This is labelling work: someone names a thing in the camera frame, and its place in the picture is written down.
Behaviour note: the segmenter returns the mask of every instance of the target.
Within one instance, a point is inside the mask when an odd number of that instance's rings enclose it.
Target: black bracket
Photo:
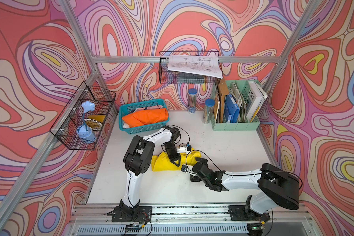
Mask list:
[[[106,215],[112,216],[111,222],[147,222],[152,218],[152,206],[138,206],[135,210],[137,213],[131,218],[125,214],[121,207],[116,206],[114,210],[108,212]]]
[[[245,205],[230,205],[228,206],[228,212],[232,221],[261,220],[268,222],[270,220],[269,213],[262,215],[256,212],[246,213]]]

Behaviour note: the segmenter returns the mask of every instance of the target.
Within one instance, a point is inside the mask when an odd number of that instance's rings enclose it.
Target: patterned wall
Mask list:
[[[68,150],[58,142],[0,236],[61,235],[84,199],[112,124],[109,114],[94,151]]]
[[[211,50],[221,55],[280,55],[306,6],[304,0],[135,0],[72,4],[94,55],[159,55],[162,50]],[[163,98],[171,110],[186,109],[187,85],[160,85],[158,64],[98,65],[116,105]],[[264,81],[274,64],[223,64],[228,79]],[[195,86],[198,108],[211,86]]]
[[[324,0],[260,120],[324,235],[354,235],[354,1]]]
[[[0,202],[89,74],[56,0],[0,1]],[[95,151],[58,143],[1,235],[60,235],[87,190],[103,137]]]
[[[305,6],[304,0],[80,0],[74,10],[94,55],[214,48],[222,55],[280,55]]]
[[[122,63],[123,70],[117,73],[110,63],[99,64],[99,69],[110,90],[117,93],[116,106],[162,98],[169,110],[186,110],[188,88],[198,90],[197,108],[202,109],[204,101],[210,97],[212,85],[166,85],[159,82],[158,63]],[[258,79],[262,83],[269,76],[274,63],[223,63],[226,80]]]

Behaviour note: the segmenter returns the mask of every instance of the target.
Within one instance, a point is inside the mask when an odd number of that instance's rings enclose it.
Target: orange cloth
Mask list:
[[[169,117],[166,108],[136,111],[122,117],[122,120],[132,127],[154,124],[167,120]]]

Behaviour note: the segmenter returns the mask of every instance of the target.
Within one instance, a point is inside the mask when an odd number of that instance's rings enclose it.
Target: metal bar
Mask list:
[[[228,214],[228,205],[244,205],[244,203],[224,204],[154,204],[152,206],[152,223],[157,224],[192,224],[192,223],[220,223],[225,219],[231,222]],[[116,224],[111,222],[111,216],[106,213],[114,208],[111,204],[88,204],[77,206],[71,216],[71,222],[77,225],[84,224]],[[282,207],[273,209],[273,217],[278,222],[311,222],[312,217],[308,208],[299,204],[296,211]]]
[[[307,23],[311,19],[313,12],[318,7],[321,0],[309,0],[307,6],[305,7],[302,16],[298,20],[293,32],[290,35],[290,38],[287,40],[285,48],[281,54],[281,60],[277,66],[275,66],[270,73],[268,80],[265,82],[263,89],[266,93],[269,93],[272,84],[277,79],[279,72],[283,69],[285,62],[288,59],[290,52],[293,50],[297,40],[299,39],[300,35],[302,34],[304,28],[306,27]]]
[[[107,136],[107,138],[106,138],[105,146],[104,146],[104,148],[101,150],[100,156],[99,156],[98,159],[97,159],[97,164],[96,164],[96,167],[94,168],[93,176],[92,176],[92,178],[91,178],[91,180],[90,180],[90,182],[89,182],[88,189],[86,190],[85,197],[84,197],[84,199],[83,199],[83,205],[86,205],[87,202],[88,202],[89,194],[90,194],[90,192],[91,192],[91,190],[92,190],[94,181],[96,180],[96,176],[97,176],[97,173],[98,173],[98,171],[99,171],[102,158],[104,157],[104,153],[105,153],[106,147],[108,146],[108,142],[109,142],[111,133],[112,133],[112,131],[113,131],[113,128],[114,128],[114,125],[115,125],[115,121],[117,120],[117,117],[118,117],[118,113],[117,113],[117,111],[116,111],[115,105],[112,106],[112,111],[111,111],[111,112],[114,112],[113,124],[112,124],[111,129],[110,129],[110,131],[109,131],[109,134],[108,134],[108,136]]]
[[[269,157],[270,164],[281,169],[281,165],[277,162],[275,155],[270,148],[269,142],[268,142],[267,138],[265,137],[264,133],[262,132],[260,126],[258,126],[258,128],[257,128],[257,134],[260,137],[260,140],[261,140],[262,145],[264,146],[265,152]]]
[[[94,82],[97,72],[93,72],[89,75],[86,80],[86,83],[89,85]],[[85,89],[85,84],[83,83],[82,88],[80,88],[75,97],[71,99],[70,104],[67,106],[68,108],[74,107],[77,102],[79,96]],[[61,124],[67,118],[69,112],[65,112],[57,121],[54,127],[60,127]],[[37,152],[34,154],[32,159],[26,165],[24,171],[17,178],[14,185],[10,188],[8,194],[4,197],[4,199],[0,203],[0,232],[4,228],[6,222],[9,220],[10,216],[16,209],[17,205],[21,201],[22,197],[28,190],[30,184],[33,182],[35,176],[38,174],[40,168],[43,163],[49,156],[52,151],[54,145],[57,143],[58,139],[49,133],[46,139],[43,141],[41,146],[38,148]]]
[[[160,61],[160,57],[157,56],[115,56],[115,57],[107,57],[107,56],[93,56],[93,61],[95,63],[119,63],[119,62],[127,62],[127,63],[158,63]],[[248,57],[232,57],[232,56],[220,56],[219,62],[265,62],[265,63],[278,63],[281,57],[264,57],[264,56],[248,56]]]
[[[85,40],[85,37],[83,35],[83,31],[81,30],[81,27],[80,27],[80,23],[77,20],[74,9],[71,7],[69,0],[60,0],[59,2],[60,2],[61,8],[63,9],[64,14],[66,15],[68,23],[70,24],[70,26],[72,28],[72,31],[73,31],[73,34],[75,35],[77,43],[83,49],[84,56],[85,56],[86,60],[88,61],[90,68],[92,69],[92,71],[99,72],[97,65],[93,61],[92,52],[89,48],[87,41]],[[101,87],[108,88],[108,86],[106,85],[106,83],[101,75],[99,75],[97,77],[97,80],[98,80],[98,83]]]

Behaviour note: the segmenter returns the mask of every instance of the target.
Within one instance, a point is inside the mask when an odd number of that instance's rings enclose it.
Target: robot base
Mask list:
[[[111,222],[146,222],[148,219],[142,212],[145,212],[149,220],[151,220],[152,206],[140,206],[138,209],[140,213],[134,214],[133,219],[129,219],[127,215],[123,213],[121,208],[119,206],[116,206],[112,212],[113,216],[111,218]]]
[[[259,215],[255,212],[246,213],[245,212],[246,205],[230,205],[228,206],[228,211],[230,212],[232,221],[246,221],[246,220],[261,220],[261,221],[269,221],[270,215],[269,213],[265,213]]]
[[[134,207],[128,207],[121,200],[119,202],[119,206],[116,206],[114,210],[108,212],[106,215],[112,216],[112,222],[147,222],[147,220],[151,221],[152,206],[139,206],[139,202]]]

